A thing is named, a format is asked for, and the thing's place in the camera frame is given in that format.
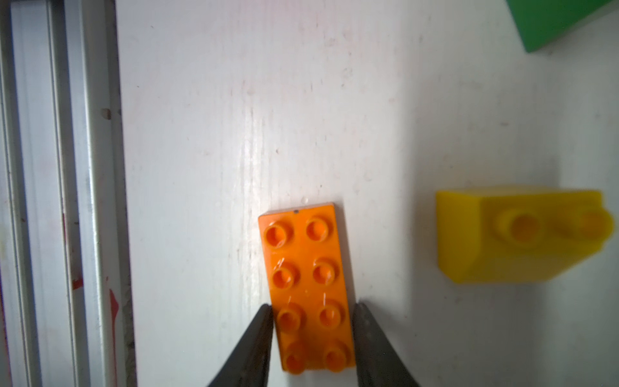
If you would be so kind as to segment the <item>green square brick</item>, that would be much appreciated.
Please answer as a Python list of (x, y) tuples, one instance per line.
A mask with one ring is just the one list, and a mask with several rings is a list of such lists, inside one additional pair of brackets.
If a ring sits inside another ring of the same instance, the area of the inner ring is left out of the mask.
[(526, 53), (534, 53), (594, 19), (618, 10), (612, 0), (507, 0)]

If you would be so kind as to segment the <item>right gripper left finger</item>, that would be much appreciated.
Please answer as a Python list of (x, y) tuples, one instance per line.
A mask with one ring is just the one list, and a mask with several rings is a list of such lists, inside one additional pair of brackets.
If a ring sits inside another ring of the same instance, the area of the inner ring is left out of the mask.
[(272, 334), (272, 307), (263, 304), (209, 386), (266, 386)]

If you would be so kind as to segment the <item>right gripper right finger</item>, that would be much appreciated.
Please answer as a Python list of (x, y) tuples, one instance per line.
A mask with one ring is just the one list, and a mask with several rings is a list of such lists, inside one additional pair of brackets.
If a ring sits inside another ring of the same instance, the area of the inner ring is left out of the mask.
[(359, 386), (420, 386), (364, 303), (354, 307), (352, 331)]

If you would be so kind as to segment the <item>orange brick front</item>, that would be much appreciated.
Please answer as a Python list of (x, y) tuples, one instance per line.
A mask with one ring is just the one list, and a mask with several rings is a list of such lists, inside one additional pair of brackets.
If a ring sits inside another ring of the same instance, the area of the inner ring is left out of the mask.
[(335, 205), (269, 212), (259, 229), (282, 369), (354, 367)]

